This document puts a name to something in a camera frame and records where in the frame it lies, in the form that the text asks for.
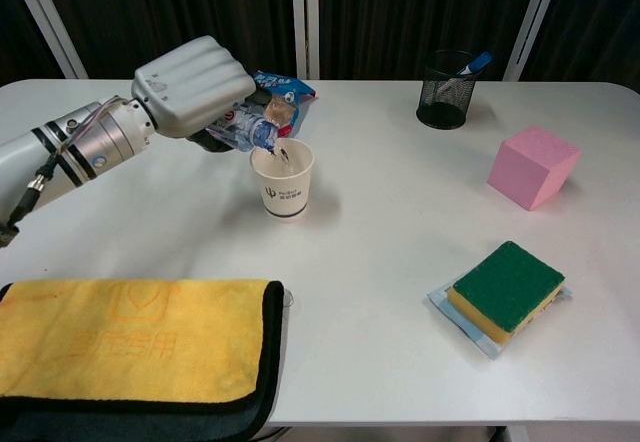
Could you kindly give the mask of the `black and silver left hand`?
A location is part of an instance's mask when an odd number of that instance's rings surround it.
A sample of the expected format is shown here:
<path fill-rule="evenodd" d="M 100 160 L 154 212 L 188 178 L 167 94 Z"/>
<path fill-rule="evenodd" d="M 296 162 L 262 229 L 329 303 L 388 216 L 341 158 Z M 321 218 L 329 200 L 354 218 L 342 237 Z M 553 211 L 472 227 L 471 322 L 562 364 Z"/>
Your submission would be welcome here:
<path fill-rule="evenodd" d="M 254 91 L 253 78 L 226 48 L 209 35 L 198 37 L 136 69 L 127 141 L 135 154 L 153 134 L 187 139 L 208 152 L 227 152 L 231 144 L 216 140 L 205 128 Z"/>

